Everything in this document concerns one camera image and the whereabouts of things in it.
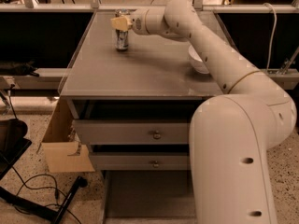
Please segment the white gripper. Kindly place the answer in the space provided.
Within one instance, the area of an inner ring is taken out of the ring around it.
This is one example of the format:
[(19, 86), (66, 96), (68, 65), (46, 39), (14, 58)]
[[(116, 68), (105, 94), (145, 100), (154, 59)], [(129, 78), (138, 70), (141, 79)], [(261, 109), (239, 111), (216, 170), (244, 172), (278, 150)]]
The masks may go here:
[(130, 18), (128, 16), (119, 16), (111, 19), (111, 26), (123, 32), (132, 30), (138, 35), (148, 35), (149, 32), (146, 28), (146, 15), (148, 13), (147, 9), (138, 9), (134, 11)]

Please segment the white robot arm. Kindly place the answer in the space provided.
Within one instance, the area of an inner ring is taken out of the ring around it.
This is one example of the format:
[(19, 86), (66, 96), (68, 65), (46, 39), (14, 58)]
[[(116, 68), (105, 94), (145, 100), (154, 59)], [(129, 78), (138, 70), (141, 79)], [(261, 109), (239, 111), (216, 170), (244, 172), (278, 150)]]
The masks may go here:
[(291, 96), (205, 26), (186, 0), (120, 15), (111, 25), (187, 39), (221, 88), (221, 95), (200, 104), (190, 124), (197, 223), (278, 224), (267, 151), (295, 127)]

